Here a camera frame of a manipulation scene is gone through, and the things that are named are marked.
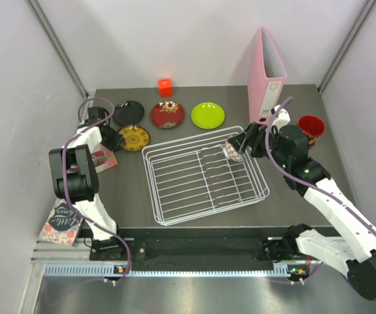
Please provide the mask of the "black glossy plate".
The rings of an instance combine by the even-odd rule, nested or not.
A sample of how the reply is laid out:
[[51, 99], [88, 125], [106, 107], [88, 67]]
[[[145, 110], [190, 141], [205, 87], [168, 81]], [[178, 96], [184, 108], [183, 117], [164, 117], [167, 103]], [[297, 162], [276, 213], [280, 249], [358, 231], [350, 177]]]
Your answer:
[[113, 113], [113, 120], [119, 126], [138, 124], [145, 115], [145, 109], [141, 103], [134, 100], [119, 103]]

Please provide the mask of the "red cup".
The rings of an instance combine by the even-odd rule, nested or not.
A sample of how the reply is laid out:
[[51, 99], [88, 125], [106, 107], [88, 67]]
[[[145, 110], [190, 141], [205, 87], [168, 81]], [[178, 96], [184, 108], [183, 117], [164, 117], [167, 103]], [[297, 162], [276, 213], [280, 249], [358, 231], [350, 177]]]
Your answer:
[[313, 148], [318, 139], [324, 133], [326, 126], [324, 121], [314, 115], [305, 115], [298, 120], [298, 126], [302, 129], [303, 133], [307, 136], [309, 148]]

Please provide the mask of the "yellow plate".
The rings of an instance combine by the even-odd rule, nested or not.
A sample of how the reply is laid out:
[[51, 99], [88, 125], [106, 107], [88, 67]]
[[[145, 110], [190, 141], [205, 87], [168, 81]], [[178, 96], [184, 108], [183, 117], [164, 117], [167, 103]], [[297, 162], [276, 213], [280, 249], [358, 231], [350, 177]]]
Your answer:
[[141, 151], [150, 142], [148, 131], [137, 125], [125, 126], [118, 133], [123, 137], [120, 147], [126, 151]]

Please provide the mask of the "white wire dish rack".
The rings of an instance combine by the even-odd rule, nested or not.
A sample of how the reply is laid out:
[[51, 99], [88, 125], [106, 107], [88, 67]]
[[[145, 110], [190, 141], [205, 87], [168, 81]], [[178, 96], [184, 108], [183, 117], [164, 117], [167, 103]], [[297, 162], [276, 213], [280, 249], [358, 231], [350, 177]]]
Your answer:
[[154, 220], [172, 226], [264, 201], [270, 189], [257, 160], [225, 153], [241, 126], [208, 131], [142, 149]]

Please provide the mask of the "red floral plate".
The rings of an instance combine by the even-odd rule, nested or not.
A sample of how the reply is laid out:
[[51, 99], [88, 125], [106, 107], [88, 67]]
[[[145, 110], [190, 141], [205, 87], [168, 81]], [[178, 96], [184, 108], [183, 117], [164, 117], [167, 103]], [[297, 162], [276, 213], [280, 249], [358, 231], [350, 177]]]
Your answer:
[[179, 126], [185, 117], [185, 110], [180, 103], [163, 101], [153, 106], [150, 120], [153, 125], [161, 129], [172, 129]]

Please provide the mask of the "red blue patterned bowl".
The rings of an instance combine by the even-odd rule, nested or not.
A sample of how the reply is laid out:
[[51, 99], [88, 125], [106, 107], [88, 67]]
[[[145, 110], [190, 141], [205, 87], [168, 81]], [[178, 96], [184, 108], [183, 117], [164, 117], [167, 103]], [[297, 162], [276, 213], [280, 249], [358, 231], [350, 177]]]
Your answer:
[[233, 136], [228, 137], [223, 146], [223, 151], [228, 160], [232, 160], [237, 163], [244, 162], [245, 159], [242, 154], [239, 153], [240, 144], [237, 140], [233, 140]]

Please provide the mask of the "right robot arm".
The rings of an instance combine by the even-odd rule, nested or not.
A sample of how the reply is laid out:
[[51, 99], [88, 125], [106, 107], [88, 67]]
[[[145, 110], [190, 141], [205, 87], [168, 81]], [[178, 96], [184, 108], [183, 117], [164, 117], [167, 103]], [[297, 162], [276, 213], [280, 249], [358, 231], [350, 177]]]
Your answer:
[[293, 259], [315, 257], [344, 276], [361, 297], [376, 300], [376, 227], [345, 197], [330, 173], [309, 157], [302, 129], [251, 123], [226, 144], [228, 158], [270, 159], [290, 189], [314, 206], [343, 239], [331, 240], [304, 224], [291, 226], [282, 239], [285, 254]]

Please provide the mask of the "green plate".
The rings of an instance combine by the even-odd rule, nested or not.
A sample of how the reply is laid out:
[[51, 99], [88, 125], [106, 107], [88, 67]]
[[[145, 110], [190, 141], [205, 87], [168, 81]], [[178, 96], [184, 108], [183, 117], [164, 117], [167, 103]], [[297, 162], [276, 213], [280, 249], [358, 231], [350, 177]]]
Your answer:
[[197, 104], [191, 112], [192, 122], [199, 128], [211, 130], [219, 127], [225, 121], [224, 109], [213, 102]]

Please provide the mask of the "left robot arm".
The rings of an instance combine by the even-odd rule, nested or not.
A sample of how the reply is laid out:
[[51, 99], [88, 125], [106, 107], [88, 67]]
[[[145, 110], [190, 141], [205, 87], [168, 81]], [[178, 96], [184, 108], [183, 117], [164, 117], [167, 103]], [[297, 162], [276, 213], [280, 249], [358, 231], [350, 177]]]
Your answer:
[[92, 153], [101, 145], [120, 144], [108, 125], [109, 112], [102, 107], [88, 109], [88, 118], [61, 148], [48, 153], [55, 195], [90, 226], [92, 253], [97, 258], [120, 259], [126, 242], [119, 236], [117, 223], [109, 216], [99, 196], [99, 178]]

